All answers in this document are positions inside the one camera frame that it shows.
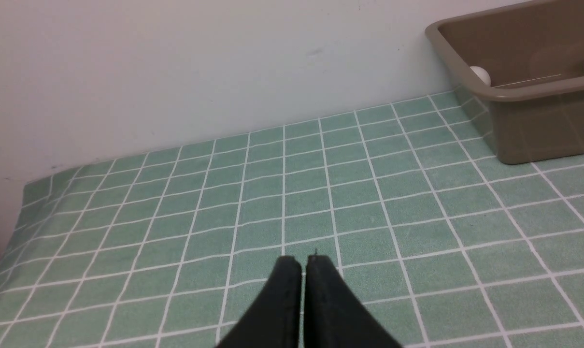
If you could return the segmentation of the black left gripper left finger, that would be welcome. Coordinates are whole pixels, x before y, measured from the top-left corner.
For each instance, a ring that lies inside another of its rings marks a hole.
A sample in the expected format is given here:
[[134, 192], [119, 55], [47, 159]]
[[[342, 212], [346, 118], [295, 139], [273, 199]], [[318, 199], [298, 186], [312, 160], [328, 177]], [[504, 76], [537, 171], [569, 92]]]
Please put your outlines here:
[[280, 256], [263, 288], [219, 348], [296, 348], [299, 345], [301, 265]]

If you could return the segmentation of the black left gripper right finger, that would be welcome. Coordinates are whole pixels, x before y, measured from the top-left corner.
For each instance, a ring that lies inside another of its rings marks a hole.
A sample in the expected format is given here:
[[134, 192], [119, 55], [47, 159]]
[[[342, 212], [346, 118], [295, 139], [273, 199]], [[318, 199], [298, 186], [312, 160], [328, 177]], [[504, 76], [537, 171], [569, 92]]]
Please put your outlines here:
[[303, 343], [306, 348], [401, 348], [352, 293], [326, 255], [308, 257]]

